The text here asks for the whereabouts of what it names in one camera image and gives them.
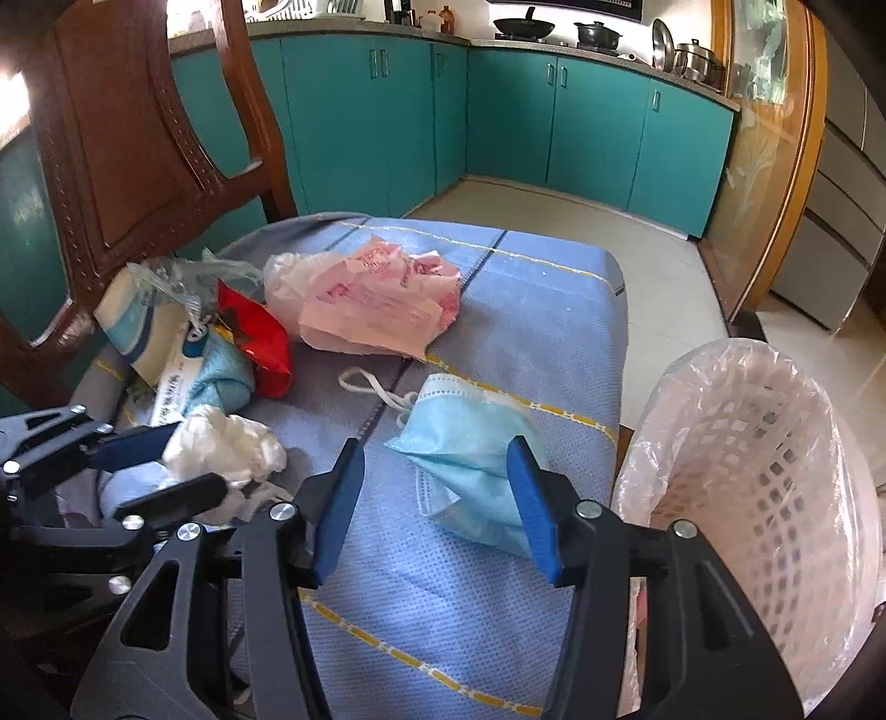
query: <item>frying pan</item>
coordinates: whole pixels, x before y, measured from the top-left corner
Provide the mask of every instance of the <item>frying pan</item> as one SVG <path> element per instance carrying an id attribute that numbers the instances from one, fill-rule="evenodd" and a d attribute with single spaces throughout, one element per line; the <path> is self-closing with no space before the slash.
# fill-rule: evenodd
<path id="1" fill-rule="evenodd" d="M 526 11 L 525 18 L 501 18 L 495 21 L 495 26 L 503 35 L 532 39 L 548 37 L 554 30 L 554 23 L 546 22 L 545 20 L 533 20 L 532 14 L 534 12 L 535 8 L 530 7 Z"/>

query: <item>kitchen counter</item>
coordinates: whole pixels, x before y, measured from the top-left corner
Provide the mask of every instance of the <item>kitchen counter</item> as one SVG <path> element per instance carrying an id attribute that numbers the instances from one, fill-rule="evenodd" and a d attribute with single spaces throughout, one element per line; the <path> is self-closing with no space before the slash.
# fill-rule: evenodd
<path id="1" fill-rule="evenodd" d="M 320 18 L 313 20 L 269 20 L 266 22 L 251 22 L 246 24 L 246 29 L 251 38 L 270 38 L 280 35 L 387 35 L 391 37 L 412 37 L 418 40 L 431 40 L 435 43 L 449 43 L 461 47 L 476 48 L 500 48 L 503 50 L 523 50 L 531 52 L 546 52 L 551 55 L 565 55 L 571 58 L 589 60 L 620 67 L 633 73 L 646 75 L 661 82 L 668 82 L 678 88 L 688 90 L 702 98 L 711 100 L 719 105 L 738 113 L 741 108 L 738 103 L 724 98 L 718 92 L 700 85 L 676 77 L 670 73 L 656 70 L 654 67 L 643 62 L 613 58 L 599 52 L 579 50 L 578 48 L 565 47 L 562 45 L 548 45 L 545 43 L 524 43 L 517 40 L 468 40 L 454 35 L 442 35 L 420 27 L 406 27 L 392 25 L 385 22 L 369 22 L 354 18 Z M 212 30 L 200 30 L 196 33 L 179 35 L 169 40 L 169 54 L 173 57 L 186 55 L 191 52 L 205 50 L 214 47 L 215 40 Z"/>
<path id="2" fill-rule="evenodd" d="M 470 46 L 474 48 L 501 48 L 504 50 L 526 50 L 532 52 L 546 52 L 551 55 L 565 55 L 570 58 L 578 58 L 582 60 L 590 60 L 592 62 L 602 63 L 604 65 L 612 65 L 620 67 L 623 70 L 646 75 L 655 78 L 661 82 L 668 82 L 676 85 L 678 88 L 689 90 L 703 98 L 713 100 L 715 103 L 732 110 L 734 113 L 741 111 L 741 106 L 734 100 L 725 98 L 717 91 L 700 85 L 697 82 L 684 80 L 681 77 L 656 70 L 653 66 L 636 60 L 626 60 L 623 58 L 613 58 L 611 55 L 604 55 L 600 52 L 591 52 L 587 50 L 579 50 L 578 48 L 567 47 L 565 45 L 548 45 L 546 43 L 524 43 L 518 40 L 471 40 Z"/>

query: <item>floor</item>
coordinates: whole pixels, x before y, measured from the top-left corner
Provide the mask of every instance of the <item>floor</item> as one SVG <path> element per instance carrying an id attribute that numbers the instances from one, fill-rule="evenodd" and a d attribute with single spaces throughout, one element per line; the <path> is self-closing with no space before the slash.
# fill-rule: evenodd
<path id="1" fill-rule="evenodd" d="M 636 428 L 662 372 L 705 342 L 727 337 L 695 245 L 673 231 L 559 193 L 464 180 L 411 217 L 489 225 L 609 250 L 625 274 L 629 344 L 621 424 Z"/>
<path id="2" fill-rule="evenodd" d="M 828 391 L 859 440 L 874 483 L 886 483 L 886 332 L 859 302 L 831 334 L 770 294 L 758 310 L 766 338 Z"/>

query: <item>red wrapper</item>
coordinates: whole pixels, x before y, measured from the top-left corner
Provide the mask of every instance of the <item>red wrapper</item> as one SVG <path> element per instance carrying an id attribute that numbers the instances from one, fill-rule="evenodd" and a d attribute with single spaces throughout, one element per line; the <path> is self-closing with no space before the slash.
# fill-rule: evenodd
<path id="1" fill-rule="evenodd" d="M 255 391 L 264 397 L 286 395 L 292 384 L 289 337 L 264 305 L 219 280 L 219 321 L 255 365 Z"/>

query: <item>brown leather chair back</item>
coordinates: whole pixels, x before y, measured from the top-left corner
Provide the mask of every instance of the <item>brown leather chair back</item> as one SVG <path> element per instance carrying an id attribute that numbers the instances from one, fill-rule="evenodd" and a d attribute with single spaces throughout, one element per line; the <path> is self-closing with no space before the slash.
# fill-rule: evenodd
<path id="1" fill-rule="evenodd" d="M 197 140 L 167 44 L 167 0 L 76 0 L 22 67 L 67 278 L 36 340 L 0 315 L 0 383 L 33 408 L 65 404 L 61 370 L 96 328 L 92 311 L 126 262 L 169 254 L 261 197 L 296 215 L 283 138 L 239 0 L 214 0 L 221 69 L 252 162 L 226 177 Z"/>

